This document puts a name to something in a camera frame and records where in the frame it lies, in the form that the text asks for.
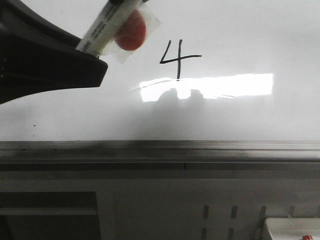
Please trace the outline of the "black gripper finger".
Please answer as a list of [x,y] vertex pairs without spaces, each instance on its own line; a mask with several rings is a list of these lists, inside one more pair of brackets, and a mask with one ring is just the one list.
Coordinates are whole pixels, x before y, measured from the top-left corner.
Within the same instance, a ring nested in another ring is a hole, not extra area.
[[80,38],[20,0],[0,2],[0,102],[47,91],[99,87],[108,69],[76,50]]

